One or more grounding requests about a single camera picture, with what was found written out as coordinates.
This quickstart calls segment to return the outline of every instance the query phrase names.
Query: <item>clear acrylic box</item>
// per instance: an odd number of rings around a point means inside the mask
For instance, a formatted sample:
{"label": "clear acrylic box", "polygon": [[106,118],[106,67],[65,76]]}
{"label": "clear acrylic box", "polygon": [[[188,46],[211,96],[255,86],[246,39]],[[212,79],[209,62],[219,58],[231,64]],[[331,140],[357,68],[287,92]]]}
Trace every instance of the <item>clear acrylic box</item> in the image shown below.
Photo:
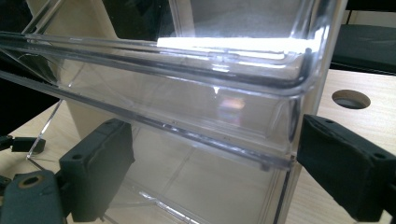
{"label": "clear acrylic box", "polygon": [[281,223],[301,115],[316,113],[345,3],[9,3],[25,26],[2,26],[0,50],[42,82],[0,77],[133,125],[117,222]]}

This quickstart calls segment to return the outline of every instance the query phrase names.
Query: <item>clamp jaw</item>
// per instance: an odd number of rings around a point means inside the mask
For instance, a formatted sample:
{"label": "clamp jaw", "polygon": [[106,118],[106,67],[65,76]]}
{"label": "clamp jaw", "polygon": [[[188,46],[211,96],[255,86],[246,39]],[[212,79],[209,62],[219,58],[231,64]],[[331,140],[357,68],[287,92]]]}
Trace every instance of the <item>clamp jaw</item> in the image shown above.
{"label": "clamp jaw", "polygon": [[[17,142],[7,136],[1,146]],[[0,223],[64,224],[69,214],[76,222],[102,218],[133,162],[131,125],[106,121],[60,158],[57,174],[42,170],[12,181],[0,176]]]}
{"label": "clamp jaw", "polygon": [[396,157],[381,147],[305,115],[297,161],[355,220],[377,222],[384,209],[396,217]]}
{"label": "clamp jaw", "polygon": [[[35,137],[16,137],[13,138],[11,135],[0,136],[0,151],[11,148],[12,152],[29,152]],[[35,153],[41,153],[44,151],[46,140],[40,139],[35,146]]]}

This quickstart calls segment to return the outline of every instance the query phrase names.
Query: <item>black object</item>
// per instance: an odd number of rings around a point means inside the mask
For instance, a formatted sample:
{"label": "black object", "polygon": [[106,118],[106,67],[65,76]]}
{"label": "black object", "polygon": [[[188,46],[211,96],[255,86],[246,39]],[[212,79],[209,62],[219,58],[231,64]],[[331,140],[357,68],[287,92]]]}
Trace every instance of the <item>black object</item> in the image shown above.
{"label": "black object", "polygon": [[6,188],[1,223],[64,224],[56,179],[51,171],[20,175]]}
{"label": "black object", "polygon": [[352,131],[305,115],[297,161],[357,221],[396,216],[396,157]]}
{"label": "black object", "polygon": [[118,38],[157,41],[174,31],[167,0],[103,0]]}
{"label": "black object", "polygon": [[0,175],[0,196],[4,196],[6,186],[11,183],[11,179]]}
{"label": "black object", "polygon": [[61,157],[60,175],[72,183],[73,220],[102,217],[132,162],[131,125],[116,119],[99,126]]}
{"label": "black object", "polygon": [[103,217],[134,162],[131,125],[112,119],[60,159],[61,170],[18,175],[6,188],[0,223],[64,223]]}
{"label": "black object", "polygon": [[[349,0],[346,10],[396,12],[393,0]],[[396,28],[342,25],[331,69],[396,76]]]}
{"label": "black object", "polygon": [[[0,0],[0,31],[21,33],[33,18],[26,0]],[[32,55],[14,54],[21,61],[29,63],[37,72],[43,72],[47,77],[53,77],[48,63],[40,57]],[[10,59],[0,51],[0,70],[18,76],[43,81],[29,71],[29,69]],[[0,135],[6,135],[20,127],[26,121],[35,117],[48,107],[54,105],[58,99],[47,94],[33,91],[0,78],[1,106]]]}
{"label": "black object", "polygon": [[[16,137],[11,135],[0,136],[0,151],[11,147],[12,152],[29,152],[35,142],[35,137]],[[44,151],[46,140],[40,139],[35,145],[35,154]]]}

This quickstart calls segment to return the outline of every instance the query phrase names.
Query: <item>wooden table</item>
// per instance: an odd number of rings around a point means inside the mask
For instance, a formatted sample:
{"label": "wooden table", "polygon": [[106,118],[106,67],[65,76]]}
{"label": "wooden table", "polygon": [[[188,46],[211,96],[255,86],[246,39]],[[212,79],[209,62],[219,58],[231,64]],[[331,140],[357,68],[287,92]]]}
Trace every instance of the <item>wooden table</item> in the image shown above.
{"label": "wooden table", "polygon": [[[339,90],[362,92],[370,98],[371,104],[369,107],[361,110],[343,108],[332,100],[332,94]],[[70,106],[73,106],[75,110],[84,110],[75,105]],[[13,132],[12,135],[35,136],[38,134],[49,117],[51,109],[23,125]],[[395,111],[396,77],[330,71],[321,98],[318,115],[332,119],[378,146],[396,154]],[[100,118],[89,116],[88,119],[106,119],[106,115],[97,116]],[[41,157],[41,162],[47,167],[56,169],[56,158],[60,158],[63,153],[79,141],[80,135],[84,135],[85,133],[78,135],[78,131],[84,130],[84,127],[78,127],[76,125],[78,123],[73,121],[65,104],[61,105],[61,109],[53,122],[58,122],[59,125],[55,125],[57,127],[53,125],[49,126],[44,138],[49,140],[47,147],[57,148],[57,150],[46,151],[46,154]],[[0,162],[2,175],[28,172],[33,168],[32,164],[24,159],[25,154],[10,153],[7,151],[2,151],[0,154],[0,158],[7,158],[7,160]],[[390,216],[388,214],[385,214],[380,221],[380,223],[389,222]],[[286,223],[319,224],[356,222],[303,169],[290,205]]]}

